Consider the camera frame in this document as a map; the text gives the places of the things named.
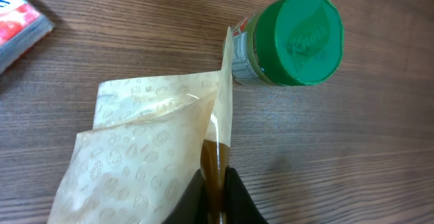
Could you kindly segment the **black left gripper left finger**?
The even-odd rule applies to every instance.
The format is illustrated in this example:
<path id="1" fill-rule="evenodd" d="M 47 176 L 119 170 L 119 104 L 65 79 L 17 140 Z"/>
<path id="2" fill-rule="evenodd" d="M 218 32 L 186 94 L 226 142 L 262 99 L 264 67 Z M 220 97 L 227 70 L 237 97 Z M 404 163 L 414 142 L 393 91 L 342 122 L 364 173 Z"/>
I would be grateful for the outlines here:
<path id="1" fill-rule="evenodd" d="M 201 171 L 196 171 L 176 207 L 163 224 L 205 224 L 204 183 Z"/>

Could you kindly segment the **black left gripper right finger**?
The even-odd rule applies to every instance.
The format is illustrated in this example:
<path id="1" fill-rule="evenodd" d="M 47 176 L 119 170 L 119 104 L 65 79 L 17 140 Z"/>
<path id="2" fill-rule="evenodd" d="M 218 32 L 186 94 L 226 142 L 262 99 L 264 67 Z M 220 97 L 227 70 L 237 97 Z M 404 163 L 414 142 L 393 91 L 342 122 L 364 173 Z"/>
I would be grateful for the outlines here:
<path id="1" fill-rule="evenodd" d="M 226 170 L 224 191 L 228 224 L 268 224 L 234 168 Z"/>

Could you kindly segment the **beige nut snack pouch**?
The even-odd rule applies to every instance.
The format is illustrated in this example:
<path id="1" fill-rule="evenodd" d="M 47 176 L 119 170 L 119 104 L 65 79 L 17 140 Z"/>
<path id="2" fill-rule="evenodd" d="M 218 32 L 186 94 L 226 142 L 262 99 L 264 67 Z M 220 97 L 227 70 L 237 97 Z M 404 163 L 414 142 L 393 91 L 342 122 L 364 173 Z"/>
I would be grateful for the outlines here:
<path id="1" fill-rule="evenodd" d="M 161 223 L 199 171 L 203 141 L 231 143 L 233 53 L 227 37 L 218 71 L 101 83 L 48 221 Z"/>

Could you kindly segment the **green lid jar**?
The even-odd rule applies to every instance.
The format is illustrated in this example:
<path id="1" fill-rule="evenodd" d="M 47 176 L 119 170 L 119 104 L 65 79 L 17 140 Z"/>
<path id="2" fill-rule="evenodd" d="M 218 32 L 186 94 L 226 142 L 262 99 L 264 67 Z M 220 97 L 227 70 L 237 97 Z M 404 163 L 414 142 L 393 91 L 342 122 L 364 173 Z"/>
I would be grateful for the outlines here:
<path id="1" fill-rule="evenodd" d="M 330 0 L 278 0 L 233 26 L 233 43 L 237 82 L 312 86 L 340 66 L 344 24 Z"/>

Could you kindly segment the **red tissue pack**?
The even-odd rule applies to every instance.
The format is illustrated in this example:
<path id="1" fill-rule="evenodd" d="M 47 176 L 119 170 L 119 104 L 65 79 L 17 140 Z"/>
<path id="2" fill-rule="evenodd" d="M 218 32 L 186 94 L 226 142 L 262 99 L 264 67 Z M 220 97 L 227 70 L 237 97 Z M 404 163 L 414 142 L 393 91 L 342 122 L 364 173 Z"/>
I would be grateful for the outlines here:
<path id="1" fill-rule="evenodd" d="M 1 0 L 1 72 L 54 29 L 28 0 Z"/>

